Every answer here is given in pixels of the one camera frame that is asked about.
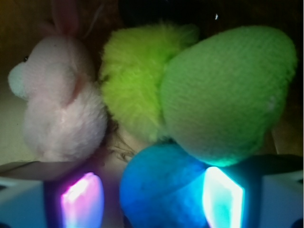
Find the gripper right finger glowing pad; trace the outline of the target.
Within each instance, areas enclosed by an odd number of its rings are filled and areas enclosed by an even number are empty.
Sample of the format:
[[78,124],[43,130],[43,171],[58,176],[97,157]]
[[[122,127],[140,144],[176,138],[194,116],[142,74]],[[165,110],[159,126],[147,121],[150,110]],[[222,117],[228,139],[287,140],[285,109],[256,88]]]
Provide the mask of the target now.
[[302,228],[304,161],[297,155],[256,155],[210,166],[202,206],[209,228]]

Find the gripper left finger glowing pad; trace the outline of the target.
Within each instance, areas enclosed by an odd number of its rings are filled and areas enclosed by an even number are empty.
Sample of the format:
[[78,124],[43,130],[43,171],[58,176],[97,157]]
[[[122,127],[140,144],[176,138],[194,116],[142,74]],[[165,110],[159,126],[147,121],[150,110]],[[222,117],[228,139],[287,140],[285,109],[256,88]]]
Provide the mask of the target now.
[[99,228],[103,213],[103,184],[88,161],[0,167],[2,228]]

